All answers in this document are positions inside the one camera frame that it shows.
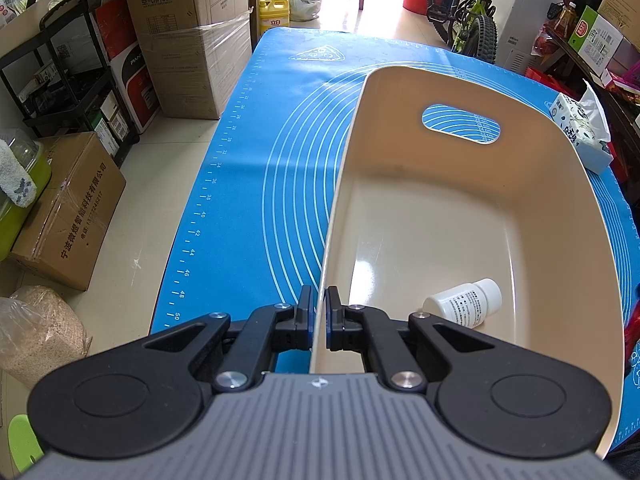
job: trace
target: black rolling cart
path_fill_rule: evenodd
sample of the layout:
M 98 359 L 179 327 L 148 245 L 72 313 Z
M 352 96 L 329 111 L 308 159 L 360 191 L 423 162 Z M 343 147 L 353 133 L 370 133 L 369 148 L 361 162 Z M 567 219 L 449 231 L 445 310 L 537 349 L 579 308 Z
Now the black rolling cart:
M 64 27 L 81 16 L 84 16 L 87 29 L 89 30 L 89 35 L 91 36 L 101 67 L 70 77 L 69 74 L 66 73 L 62 60 L 60 59 L 60 56 L 58 55 L 51 40 Z M 12 87 L 4 73 L 4 69 L 11 65 L 11 63 L 31 54 L 35 56 L 38 64 L 43 67 L 45 63 L 38 51 L 38 48 L 41 46 L 47 47 L 51 60 L 53 61 L 58 71 L 58 75 L 62 80 L 62 85 L 68 93 L 68 98 L 65 100 L 63 106 L 59 109 L 46 110 L 43 113 L 27 108 L 27 106 L 18 97 L 15 89 Z M 14 100 L 16 106 L 20 109 L 24 124 L 33 129 L 37 137 L 43 136 L 40 129 L 46 124 L 69 128 L 70 131 L 92 131 L 94 128 L 89 118 L 90 108 L 92 105 L 95 105 L 98 98 L 104 99 L 110 91 L 113 91 L 114 97 L 118 103 L 118 108 L 120 109 L 128 127 L 128 132 L 122 140 L 117 136 L 113 136 L 118 143 L 118 150 L 113 155 L 113 159 L 118 166 L 120 166 L 124 161 L 124 158 L 127 156 L 132 144 L 135 144 L 140 140 L 140 135 L 133 120 L 131 119 L 129 109 L 126 107 L 126 104 L 120 95 L 120 91 L 118 90 L 113 74 L 111 73 L 111 69 L 107 64 L 98 42 L 94 26 L 92 25 L 91 18 L 89 16 L 89 5 L 87 0 L 62 0 L 51 8 L 41 18 L 40 32 L 36 36 L 25 41 L 23 44 L 14 48 L 0 58 L 0 78 L 2 79 L 2 82 L 4 82 L 9 95 Z

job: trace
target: white refrigerator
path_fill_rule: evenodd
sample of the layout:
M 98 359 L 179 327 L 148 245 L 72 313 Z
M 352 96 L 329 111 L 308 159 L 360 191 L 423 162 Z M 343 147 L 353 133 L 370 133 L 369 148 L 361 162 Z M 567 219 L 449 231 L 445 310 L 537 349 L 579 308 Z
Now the white refrigerator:
M 562 0 L 492 0 L 496 7 L 495 25 L 498 29 L 498 66 L 524 74 L 527 66 L 535 67 L 540 58 L 531 55 L 531 47 L 549 5 Z

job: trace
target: green bicycle frame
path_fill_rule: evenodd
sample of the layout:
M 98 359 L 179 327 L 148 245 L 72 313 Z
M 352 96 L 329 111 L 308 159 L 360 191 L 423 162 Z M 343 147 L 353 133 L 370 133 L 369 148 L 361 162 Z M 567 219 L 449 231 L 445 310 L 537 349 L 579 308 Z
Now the green bicycle frame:
M 451 49 L 452 52 L 460 53 L 462 49 L 465 47 L 466 40 L 462 39 L 462 36 L 466 36 L 466 31 L 469 30 L 472 23 L 474 22 L 474 18 L 478 14 L 486 14 L 486 9 L 484 8 L 484 1 L 475 0 L 473 7 L 466 14 L 466 22 L 462 23 L 460 30 L 456 34 L 456 39 L 453 42 L 453 47 Z

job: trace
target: white towel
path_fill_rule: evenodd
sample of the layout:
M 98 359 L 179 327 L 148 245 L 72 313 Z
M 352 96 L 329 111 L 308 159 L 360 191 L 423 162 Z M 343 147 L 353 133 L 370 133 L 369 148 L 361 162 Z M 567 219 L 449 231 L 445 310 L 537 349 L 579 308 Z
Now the white towel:
M 0 139 L 0 189 L 19 207 L 28 207 L 36 198 L 36 185 L 15 158 L 14 152 Z

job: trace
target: bottle cap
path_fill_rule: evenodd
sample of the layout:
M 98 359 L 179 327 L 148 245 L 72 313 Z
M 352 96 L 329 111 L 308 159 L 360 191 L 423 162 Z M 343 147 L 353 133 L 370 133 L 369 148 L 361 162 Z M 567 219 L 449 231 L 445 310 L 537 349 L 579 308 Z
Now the bottle cap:
M 484 292 L 484 296 L 486 297 L 487 316 L 498 312 L 502 306 L 502 293 L 500 292 L 498 284 L 495 283 L 494 280 L 485 278 L 484 280 L 475 282 L 474 285 L 477 285 L 478 288 Z

